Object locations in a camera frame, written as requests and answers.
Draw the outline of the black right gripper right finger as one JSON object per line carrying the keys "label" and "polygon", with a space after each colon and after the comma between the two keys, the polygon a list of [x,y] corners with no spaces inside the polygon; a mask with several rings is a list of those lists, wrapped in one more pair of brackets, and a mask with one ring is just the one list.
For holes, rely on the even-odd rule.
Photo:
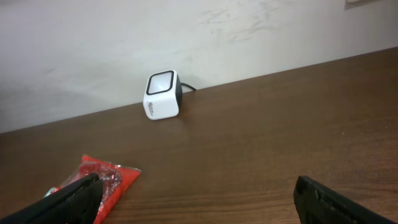
{"label": "black right gripper right finger", "polygon": [[394,224],[305,175],[295,184],[294,204],[301,224]]}

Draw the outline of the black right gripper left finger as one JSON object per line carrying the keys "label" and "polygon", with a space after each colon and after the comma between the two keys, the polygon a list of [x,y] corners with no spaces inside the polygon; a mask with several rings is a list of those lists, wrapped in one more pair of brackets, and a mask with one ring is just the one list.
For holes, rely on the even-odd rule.
{"label": "black right gripper left finger", "polygon": [[103,181],[90,174],[1,219],[1,223],[93,224],[102,198]]}

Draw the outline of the red Hacks candy bag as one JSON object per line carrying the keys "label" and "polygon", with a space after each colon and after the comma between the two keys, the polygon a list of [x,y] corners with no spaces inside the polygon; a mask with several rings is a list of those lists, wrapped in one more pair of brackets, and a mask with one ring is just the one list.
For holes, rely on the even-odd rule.
{"label": "red Hacks candy bag", "polygon": [[60,190],[92,173],[97,174],[103,181],[103,198],[94,221],[94,224],[101,224],[120,197],[140,175],[141,170],[102,161],[84,154],[77,170],[57,188]]}

